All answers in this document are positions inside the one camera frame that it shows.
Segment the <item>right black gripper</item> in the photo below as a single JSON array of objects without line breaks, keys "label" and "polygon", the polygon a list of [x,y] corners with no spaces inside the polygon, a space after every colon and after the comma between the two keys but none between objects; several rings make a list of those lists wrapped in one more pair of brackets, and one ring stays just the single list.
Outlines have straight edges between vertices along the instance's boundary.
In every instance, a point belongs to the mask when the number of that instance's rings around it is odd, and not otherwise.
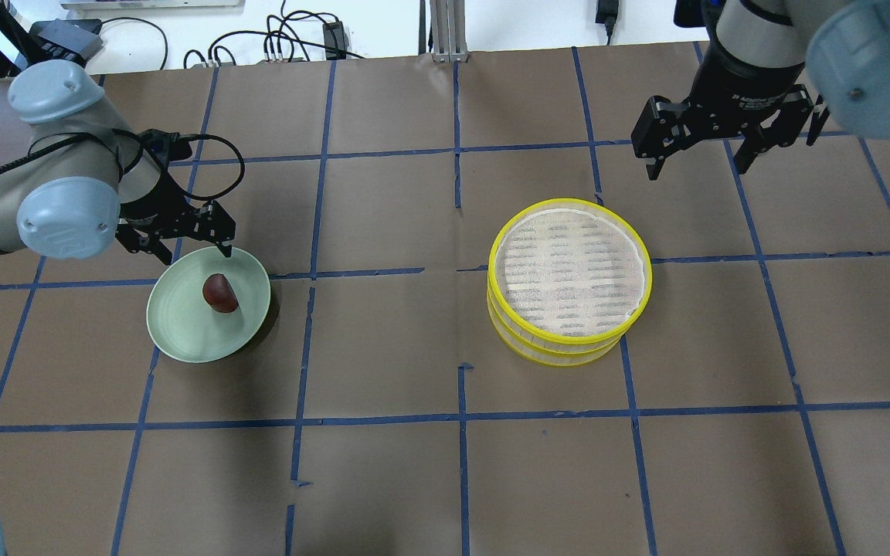
[{"label": "right black gripper", "polygon": [[816,108],[806,86],[796,82],[801,70],[800,64],[756,66],[713,39],[688,98],[677,103],[652,96],[640,111],[630,142],[647,178],[657,180],[671,155],[697,141],[742,134],[734,154],[739,175],[769,149],[791,147]]}]

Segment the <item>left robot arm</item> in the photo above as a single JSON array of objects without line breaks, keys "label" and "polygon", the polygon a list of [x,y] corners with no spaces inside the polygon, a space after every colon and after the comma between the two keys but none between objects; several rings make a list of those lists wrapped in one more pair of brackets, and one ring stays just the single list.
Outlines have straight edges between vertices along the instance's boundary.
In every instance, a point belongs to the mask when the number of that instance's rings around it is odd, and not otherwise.
[{"label": "left robot arm", "polygon": [[129,253],[172,256],[190,237],[233,252],[236,222],[220,194],[188,192],[170,175],[211,134],[135,133],[82,66],[61,59],[16,77],[8,101],[32,129],[26,155],[0,166],[0,256],[85,259],[117,242]]}]

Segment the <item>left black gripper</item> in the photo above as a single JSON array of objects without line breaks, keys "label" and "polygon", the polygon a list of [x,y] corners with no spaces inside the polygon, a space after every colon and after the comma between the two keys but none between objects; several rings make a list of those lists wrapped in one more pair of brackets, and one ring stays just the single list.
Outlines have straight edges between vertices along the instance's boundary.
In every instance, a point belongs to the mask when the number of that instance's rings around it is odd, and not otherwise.
[{"label": "left black gripper", "polygon": [[144,196],[123,203],[116,240],[128,253],[146,253],[169,266],[173,254],[160,237],[192,237],[215,246],[222,256],[233,256],[236,221],[220,205],[211,200],[200,208],[190,205],[186,191],[166,171]]}]

